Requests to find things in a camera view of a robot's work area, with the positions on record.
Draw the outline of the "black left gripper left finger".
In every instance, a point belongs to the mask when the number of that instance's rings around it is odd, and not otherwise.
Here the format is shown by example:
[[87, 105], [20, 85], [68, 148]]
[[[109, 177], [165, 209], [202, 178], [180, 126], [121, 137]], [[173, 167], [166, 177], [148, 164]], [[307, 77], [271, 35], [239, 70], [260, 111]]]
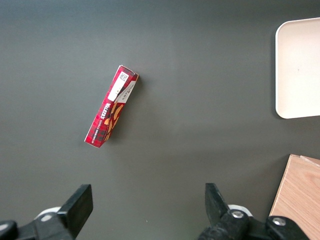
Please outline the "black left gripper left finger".
[[40, 212], [30, 223], [0, 222], [2, 240], [75, 240], [93, 211], [92, 186], [82, 184], [62, 205]]

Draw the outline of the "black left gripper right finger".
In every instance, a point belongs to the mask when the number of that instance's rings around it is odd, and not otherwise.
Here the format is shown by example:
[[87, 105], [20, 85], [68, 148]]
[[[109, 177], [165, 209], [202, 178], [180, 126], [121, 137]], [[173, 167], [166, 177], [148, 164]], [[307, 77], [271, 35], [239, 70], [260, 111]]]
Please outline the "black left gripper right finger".
[[205, 210], [210, 226], [199, 240], [307, 240], [308, 236], [296, 222], [284, 216], [256, 220], [250, 211], [228, 205], [214, 183], [205, 184]]

